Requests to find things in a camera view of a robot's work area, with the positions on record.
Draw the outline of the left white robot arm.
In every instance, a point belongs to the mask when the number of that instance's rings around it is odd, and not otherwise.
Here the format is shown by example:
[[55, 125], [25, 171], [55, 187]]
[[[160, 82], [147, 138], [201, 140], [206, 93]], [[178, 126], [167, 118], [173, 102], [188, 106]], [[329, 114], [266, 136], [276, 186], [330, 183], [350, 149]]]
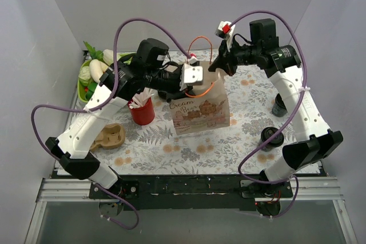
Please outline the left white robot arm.
[[102, 71], [97, 87], [77, 119], [58, 137], [49, 137], [46, 147], [50, 154], [70, 175], [90, 181], [102, 187], [109, 198], [121, 194], [122, 185], [118, 174], [101, 163], [90, 148], [97, 135], [125, 107], [132, 98], [145, 88], [166, 93], [185, 91], [195, 81], [197, 60], [191, 57], [182, 64], [170, 62], [175, 71], [166, 73], [163, 62], [169, 48], [163, 42], [144, 39], [135, 54], [118, 59]]

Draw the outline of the paper takeout bag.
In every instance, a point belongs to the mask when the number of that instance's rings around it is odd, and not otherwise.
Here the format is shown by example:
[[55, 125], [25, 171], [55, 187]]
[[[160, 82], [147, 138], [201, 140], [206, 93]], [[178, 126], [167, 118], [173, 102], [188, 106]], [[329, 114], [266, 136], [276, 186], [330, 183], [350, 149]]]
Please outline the paper takeout bag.
[[172, 100], [169, 104], [177, 135], [230, 125], [229, 102], [224, 86], [226, 73], [221, 69], [208, 71], [208, 67], [213, 63], [213, 45], [209, 45], [209, 58], [201, 61], [198, 66], [203, 71], [202, 85], [184, 92], [185, 98]]

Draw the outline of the floral table mat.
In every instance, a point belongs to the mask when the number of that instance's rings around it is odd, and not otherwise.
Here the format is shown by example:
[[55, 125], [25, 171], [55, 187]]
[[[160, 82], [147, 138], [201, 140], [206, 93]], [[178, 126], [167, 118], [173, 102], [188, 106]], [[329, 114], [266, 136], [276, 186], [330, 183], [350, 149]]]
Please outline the floral table mat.
[[265, 73], [256, 66], [240, 66], [225, 78], [230, 125], [199, 133], [177, 135], [169, 105], [154, 96], [155, 118], [137, 125], [128, 108], [113, 122], [126, 130], [124, 144], [98, 149], [95, 156], [120, 174], [257, 174], [281, 156], [281, 149], [256, 151], [261, 131], [280, 127], [285, 118], [275, 117], [272, 106], [277, 94]]

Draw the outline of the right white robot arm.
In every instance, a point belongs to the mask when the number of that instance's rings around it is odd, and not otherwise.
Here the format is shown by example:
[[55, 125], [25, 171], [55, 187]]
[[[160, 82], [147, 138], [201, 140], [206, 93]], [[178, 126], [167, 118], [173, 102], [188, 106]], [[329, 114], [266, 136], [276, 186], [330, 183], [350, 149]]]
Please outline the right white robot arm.
[[264, 70], [277, 89], [295, 132], [296, 142], [285, 145], [282, 156], [264, 169], [259, 179], [245, 179], [252, 191], [271, 197], [295, 172], [330, 156], [342, 143], [343, 135], [331, 130], [318, 111], [309, 88], [303, 84], [304, 64], [293, 46], [279, 44], [274, 20], [251, 21], [250, 42], [246, 45], [236, 42], [234, 28], [229, 21], [220, 22], [216, 35], [223, 41], [209, 71], [222, 69], [233, 76], [239, 65], [256, 65]]

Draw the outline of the brown cardboard cup carrier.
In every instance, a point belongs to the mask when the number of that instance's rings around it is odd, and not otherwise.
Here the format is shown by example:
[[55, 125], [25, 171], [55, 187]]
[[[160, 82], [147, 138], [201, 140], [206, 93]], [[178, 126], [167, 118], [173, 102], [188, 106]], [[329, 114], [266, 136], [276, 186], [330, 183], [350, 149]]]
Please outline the brown cardboard cup carrier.
[[100, 147], [106, 150], [116, 149], [124, 144], [125, 138], [125, 128], [121, 124], [108, 124], [97, 135], [90, 147], [90, 151], [94, 152]]

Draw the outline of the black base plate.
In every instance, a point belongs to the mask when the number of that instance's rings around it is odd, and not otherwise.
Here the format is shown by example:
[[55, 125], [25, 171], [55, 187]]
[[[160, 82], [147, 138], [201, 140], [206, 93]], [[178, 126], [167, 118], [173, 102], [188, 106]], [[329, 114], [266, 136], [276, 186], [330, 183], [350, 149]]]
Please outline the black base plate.
[[123, 175], [110, 192], [138, 210], [239, 209], [292, 198], [290, 183], [256, 185], [240, 175]]

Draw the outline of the aluminium rail frame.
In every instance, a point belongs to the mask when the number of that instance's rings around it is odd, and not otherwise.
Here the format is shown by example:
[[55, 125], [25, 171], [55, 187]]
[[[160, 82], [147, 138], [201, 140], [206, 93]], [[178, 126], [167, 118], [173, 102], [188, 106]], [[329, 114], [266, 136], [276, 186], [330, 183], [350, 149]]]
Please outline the aluminium rail frame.
[[[303, 177], [290, 179], [292, 198], [279, 199], [275, 203], [289, 201], [332, 201], [336, 216], [340, 222], [341, 231], [347, 243], [356, 243], [357, 239], [352, 228], [344, 196], [336, 177]], [[112, 204], [118, 199], [103, 191], [95, 183], [88, 180], [71, 179], [68, 177], [43, 179], [36, 199], [36, 207], [31, 220], [26, 242], [34, 243], [37, 240], [41, 218], [48, 202], [100, 202]], [[255, 203], [263, 204], [264, 200]]]

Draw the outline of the green vegetable basket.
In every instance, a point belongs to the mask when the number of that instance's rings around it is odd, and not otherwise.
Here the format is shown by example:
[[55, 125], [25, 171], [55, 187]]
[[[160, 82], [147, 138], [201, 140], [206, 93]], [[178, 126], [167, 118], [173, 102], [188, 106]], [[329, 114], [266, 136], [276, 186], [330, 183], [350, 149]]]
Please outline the green vegetable basket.
[[[89, 52], [88, 51], [85, 51], [84, 52], [84, 62], [81, 66], [84, 67], [84, 66], [89, 66], [89, 63], [90, 61], [92, 60], [92, 57], [90, 56]], [[102, 69], [103, 69], [103, 72], [105, 72], [105, 69], [106, 67], [108, 66], [107, 64], [105, 65], [101, 65], [102, 66]], [[79, 97], [79, 100], [84, 102], [84, 103], [87, 103], [89, 98], [91, 97], [92, 95], [92, 90], [90, 90], [92, 88], [92, 86], [95, 86], [95, 82], [92, 81], [90, 85], [88, 85], [87, 87], [83, 86], [79, 80], [78, 80], [78, 83], [77, 83], [77, 89], [78, 89], [78, 97]]]

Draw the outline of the white toy radish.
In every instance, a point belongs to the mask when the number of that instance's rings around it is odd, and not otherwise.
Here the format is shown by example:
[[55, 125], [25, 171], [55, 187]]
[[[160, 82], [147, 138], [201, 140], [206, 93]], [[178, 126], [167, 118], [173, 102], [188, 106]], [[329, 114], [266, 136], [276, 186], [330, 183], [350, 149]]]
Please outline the white toy radish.
[[101, 61], [97, 59], [93, 59], [89, 63], [89, 70], [90, 70], [90, 76], [93, 79], [94, 82], [99, 83], [100, 78], [104, 74]]

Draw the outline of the red straw holder cup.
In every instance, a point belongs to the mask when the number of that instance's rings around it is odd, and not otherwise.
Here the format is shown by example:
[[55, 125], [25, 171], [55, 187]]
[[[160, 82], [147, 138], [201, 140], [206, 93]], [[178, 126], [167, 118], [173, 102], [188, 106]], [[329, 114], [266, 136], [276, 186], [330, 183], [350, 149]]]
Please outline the red straw holder cup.
[[130, 109], [132, 119], [136, 124], [145, 126], [154, 120], [155, 112], [151, 98], [148, 99], [147, 103], [143, 107], [133, 108], [132, 104], [133, 101], [129, 101], [128, 107]]

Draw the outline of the stack of dark plastic cups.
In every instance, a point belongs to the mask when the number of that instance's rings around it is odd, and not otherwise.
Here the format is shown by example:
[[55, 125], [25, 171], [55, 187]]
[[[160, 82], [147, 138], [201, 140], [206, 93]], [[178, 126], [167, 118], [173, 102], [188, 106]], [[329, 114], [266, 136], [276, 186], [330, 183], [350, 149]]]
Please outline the stack of dark plastic cups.
[[280, 94], [277, 94], [274, 99], [274, 104], [272, 106], [272, 114], [276, 117], [283, 117], [287, 114], [287, 108], [282, 100]]

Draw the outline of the toy napa cabbage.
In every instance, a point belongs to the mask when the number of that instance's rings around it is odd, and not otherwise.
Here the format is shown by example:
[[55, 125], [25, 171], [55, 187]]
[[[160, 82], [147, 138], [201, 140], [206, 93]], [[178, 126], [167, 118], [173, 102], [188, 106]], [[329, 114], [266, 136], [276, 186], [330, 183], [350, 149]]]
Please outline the toy napa cabbage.
[[114, 62], [113, 61], [113, 54], [114, 54], [113, 50], [105, 49], [103, 51], [103, 62], [105, 64], [107, 64], [108, 66], [110, 66]]

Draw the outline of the green toy cabbage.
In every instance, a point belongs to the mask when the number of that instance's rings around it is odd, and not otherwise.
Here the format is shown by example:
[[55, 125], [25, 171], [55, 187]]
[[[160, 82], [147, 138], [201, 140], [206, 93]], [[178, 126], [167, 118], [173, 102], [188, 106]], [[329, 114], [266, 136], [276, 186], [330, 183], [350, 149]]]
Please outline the green toy cabbage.
[[85, 87], [87, 87], [88, 85], [91, 84], [93, 79], [92, 79], [92, 76], [90, 73], [89, 66], [84, 66], [80, 69], [79, 75], [78, 75], [78, 80]]

